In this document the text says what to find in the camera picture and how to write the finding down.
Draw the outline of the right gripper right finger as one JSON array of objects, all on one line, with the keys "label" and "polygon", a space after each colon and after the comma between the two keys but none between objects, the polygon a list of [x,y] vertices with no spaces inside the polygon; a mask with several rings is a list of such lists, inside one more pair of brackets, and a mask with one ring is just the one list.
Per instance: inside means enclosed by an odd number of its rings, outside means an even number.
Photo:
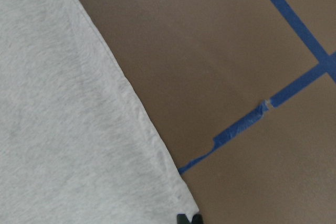
[{"label": "right gripper right finger", "polygon": [[195,214],[192,217],[191,224],[203,224],[203,217],[200,213]]}]

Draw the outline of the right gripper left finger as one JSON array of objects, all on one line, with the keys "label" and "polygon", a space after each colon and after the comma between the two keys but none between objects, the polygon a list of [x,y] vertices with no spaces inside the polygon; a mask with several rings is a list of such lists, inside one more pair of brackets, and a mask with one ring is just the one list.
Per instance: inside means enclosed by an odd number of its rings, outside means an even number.
[{"label": "right gripper left finger", "polygon": [[186,214],[178,214],[176,216],[176,222],[177,224],[190,224],[190,221]]}]

